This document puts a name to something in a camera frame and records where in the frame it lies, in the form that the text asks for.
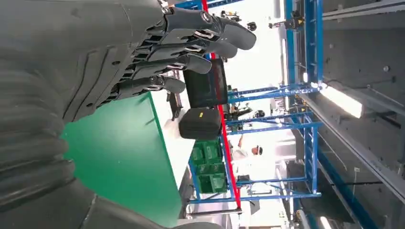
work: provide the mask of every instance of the person's arm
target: person's arm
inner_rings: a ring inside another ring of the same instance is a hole
[[[241,136],[241,138],[239,139],[239,143],[238,143],[238,147],[242,148],[242,141],[243,141],[243,135]]]

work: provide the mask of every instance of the cable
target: cable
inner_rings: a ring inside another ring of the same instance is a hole
[[[343,83],[342,81],[338,80],[338,79],[329,79],[328,81],[325,82],[326,85],[329,86],[330,83],[332,82],[337,82],[340,83],[341,85],[351,88],[351,89],[368,89],[368,85],[373,85],[373,84],[379,84],[379,83],[395,83],[396,82],[396,77],[393,76],[391,77],[390,80],[379,80],[379,81],[374,81],[374,82],[370,82],[368,83],[366,86],[353,86],[353,85],[348,85],[347,83]]]
[[[330,184],[332,186],[354,186],[354,185],[381,185],[381,181],[368,181],[368,182],[346,182],[342,184]]]

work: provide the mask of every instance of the metal rail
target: metal rail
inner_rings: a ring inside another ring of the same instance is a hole
[[[362,144],[331,121],[319,106],[306,95],[300,96],[310,106],[314,114],[353,152],[360,161],[370,169],[393,193],[405,204],[405,181],[395,172],[385,167],[379,159]]]
[[[335,20],[405,10],[405,0],[384,0],[323,14],[323,20]]]

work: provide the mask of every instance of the ceiling light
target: ceiling light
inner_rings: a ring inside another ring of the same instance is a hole
[[[307,73],[302,74],[302,80],[304,81],[304,83],[308,83],[308,74]]]
[[[329,221],[328,221],[328,219],[327,219],[326,217],[321,216],[321,217],[320,217],[320,221],[322,222],[323,228],[325,228],[325,229],[332,229],[332,227],[330,226]]]
[[[322,84],[320,93],[354,117],[360,118],[362,116],[363,105],[345,93],[324,83]]]

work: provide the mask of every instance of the black equipment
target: black equipment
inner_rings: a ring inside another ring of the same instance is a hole
[[[207,74],[183,72],[191,108],[228,103],[224,62],[221,59],[211,60],[211,62],[212,68]]]
[[[182,138],[214,140],[221,134],[221,116],[218,110],[192,108],[179,122]]]
[[[221,17],[222,18],[226,18],[226,19],[230,19],[233,20],[235,22],[240,22],[242,19],[240,19],[238,12],[226,12],[226,11],[221,11]]]
[[[281,24],[284,24],[286,30],[298,30],[304,25],[305,19],[301,14],[299,13],[298,10],[293,11],[291,13],[291,19],[286,20],[286,21],[281,21],[277,23],[269,23],[268,27],[269,28],[278,28],[281,26]]]
[[[250,31],[255,31],[256,29],[257,29],[257,25],[256,25],[256,22],[249,22],[248,24],[247,24],[247,28],[250,30]]]

